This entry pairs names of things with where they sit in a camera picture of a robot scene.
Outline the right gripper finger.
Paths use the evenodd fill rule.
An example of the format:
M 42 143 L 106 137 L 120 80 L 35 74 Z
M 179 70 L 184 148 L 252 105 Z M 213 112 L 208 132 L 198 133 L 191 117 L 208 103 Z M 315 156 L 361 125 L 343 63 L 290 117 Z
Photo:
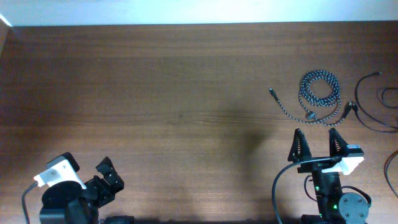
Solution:
M 289 162 L 300 162 L 310 159 L 311 157 L 312 154 L 310 152 L 307 140 L 305 139 L 305 135 L 299 128 L 297 128 L 294 132 L 292 147 L 287 160 Z
M 335 128 L 329 131 L 329 152 L 331 157 L 343 157 L 348 155 L 348 143 L 340 136 Z

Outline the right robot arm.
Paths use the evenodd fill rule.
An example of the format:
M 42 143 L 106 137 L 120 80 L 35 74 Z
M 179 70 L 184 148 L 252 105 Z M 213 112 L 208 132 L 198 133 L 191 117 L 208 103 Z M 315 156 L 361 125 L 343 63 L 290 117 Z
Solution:
M 348 144 L 335 128 L 329 131 L 328 157 L 313 157 L 304 133 L 294 132 L 288 161 L 298 164 L 298 173 L 309 173 L 318 206 L 317 215 L 302 215 L 301 223 L 366 223 L 371 197 L 362 190 L 348 186 L 344 193 L 340 174 L 349 175 L 364 161 L 364 152 L 357 144 Z

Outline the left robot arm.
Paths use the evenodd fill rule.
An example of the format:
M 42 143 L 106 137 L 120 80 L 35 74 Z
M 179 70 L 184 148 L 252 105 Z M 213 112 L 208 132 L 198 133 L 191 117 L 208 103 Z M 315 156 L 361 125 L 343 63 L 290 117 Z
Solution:
M 38 187 L 48 185 L 42 195 L 41 223 L 98 223 L 99 209 L 112 202 L 124 189 L 124 181 L 109 157 L 96 170 L 102 175 L 82 182 L 80 166 L 66 152 L 46 164 L 46 170 L 34 176 Z

